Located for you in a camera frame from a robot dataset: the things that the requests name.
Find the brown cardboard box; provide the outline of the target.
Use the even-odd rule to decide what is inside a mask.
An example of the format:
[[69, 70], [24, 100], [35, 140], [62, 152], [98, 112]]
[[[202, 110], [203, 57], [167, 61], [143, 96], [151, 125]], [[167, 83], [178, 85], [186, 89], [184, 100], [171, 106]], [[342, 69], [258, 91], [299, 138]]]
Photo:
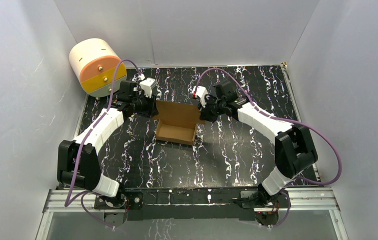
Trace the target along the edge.
[[198, 124], [205, 124], [200, 119], [200, 111], [195, 105], [173, 101], [156, 101], [158, 120], [155, 130], [157, 140], [192, 146], [195, 141]]

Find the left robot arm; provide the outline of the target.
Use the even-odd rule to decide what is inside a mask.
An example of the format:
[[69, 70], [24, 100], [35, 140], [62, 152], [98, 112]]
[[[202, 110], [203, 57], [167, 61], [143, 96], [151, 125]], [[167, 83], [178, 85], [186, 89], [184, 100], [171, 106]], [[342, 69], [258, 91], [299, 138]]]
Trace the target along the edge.
[[118, 181], [106, 177], [98, 153], [109, 137], [134, 114], [152, 118], [156, 107], [157, 82], [147, 78], [140, 82], [125, 80], [96, 120], [73, 140], [63, 140], [58, 147], [57, 180], [59, 183], [90, 190], [107, 197], [114, 208], [124, 206], [126, 194]]

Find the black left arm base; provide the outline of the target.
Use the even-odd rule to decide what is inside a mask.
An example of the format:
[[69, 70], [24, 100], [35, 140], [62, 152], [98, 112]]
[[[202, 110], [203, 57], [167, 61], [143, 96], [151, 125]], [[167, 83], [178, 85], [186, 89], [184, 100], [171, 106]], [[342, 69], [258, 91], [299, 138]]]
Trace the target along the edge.
[[124, 216], [128, 217], [131, 210], [141, 210], [143, 208], [144, 194], [133, 189], [119, 189], [116, 196], [98, 195], [95, 199], [94, 208], [105, 211], [104, 219], [107, 214], [115, 214], [116, 211], [123, 211]]

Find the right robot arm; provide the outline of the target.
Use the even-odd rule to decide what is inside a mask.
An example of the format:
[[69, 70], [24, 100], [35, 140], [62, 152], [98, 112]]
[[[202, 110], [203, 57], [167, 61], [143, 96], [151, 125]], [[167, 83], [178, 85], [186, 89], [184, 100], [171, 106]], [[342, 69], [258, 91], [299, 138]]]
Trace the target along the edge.
[[215, 122], [227, 115], [251, 126], [274, 145], [275, 167], [258, 186], [257, 199], [265, 207], [278, 200], [278, 193], [303, 170], [314, 164], [317, 151], [310, 130], [300, 124], [276, 120], [247, 97], [237, 95], [229, 81], [214, 85], [215, 95], [198, 86], [192, 96], [199, 101], [200, 119]]

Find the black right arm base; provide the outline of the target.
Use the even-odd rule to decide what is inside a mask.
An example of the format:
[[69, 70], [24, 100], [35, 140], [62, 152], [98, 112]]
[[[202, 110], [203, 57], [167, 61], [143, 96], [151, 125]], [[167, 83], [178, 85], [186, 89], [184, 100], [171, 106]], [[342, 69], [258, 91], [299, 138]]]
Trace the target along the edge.
[[[283, 198], [287, 201], [287, 210], [283, 218], [280, 219], [278, 212], [281, 207], [280, 200]], [[258, 211], [255, 216], [259, 225], [269, 229], [280, 226], [287, 219], [292, 207], [289, 194], [285, 190], [269, 195], [265, 190], [258, 189], [250, 196], [234, 199], [233, 203], [244, 209], [271, 208], [266, 211]]]

